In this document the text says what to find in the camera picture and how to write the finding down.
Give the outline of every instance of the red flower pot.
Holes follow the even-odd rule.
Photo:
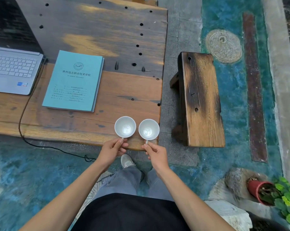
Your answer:
[[[273,183],[269,181],[258,181],[258,180],[250,180],[247,184],[247,189],[249,190],[250,194],[253,195],[255,198],[257,198],[258,202],[260,202],[263,205],[269,206],[266,202],[263,202],[258,195],[259,189],[264,184],[270,184],[273,185]]]

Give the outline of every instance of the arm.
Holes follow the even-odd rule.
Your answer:
[[[148,142],[142,146],[149,155],[152,166],[158,177],[164,182],[172,195],[183,218],[192,231],[234,231],[234,229],[202,201],[188,186],[170,169],[167,162],[166,149]]]
[[[73,183],[32,217],[20,231],[67,231],[100,175],[126,152],[127,139],[106,142],[97,160]]]

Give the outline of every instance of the laptop keyboard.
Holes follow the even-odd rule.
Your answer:
[[[30,78],[36,62],[32,58],[0,56],[0,74]]]

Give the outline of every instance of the black shirt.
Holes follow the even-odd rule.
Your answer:
[[[93,200],[71,231],[190,230],[175,202],[113,193]]]

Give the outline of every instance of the manhole cover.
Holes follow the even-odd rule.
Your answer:
[[[239,38],[226,30],[212,30],[206,36],[206,47],[208,52],[220,62],[233,63],[242,56],[242,48]]]

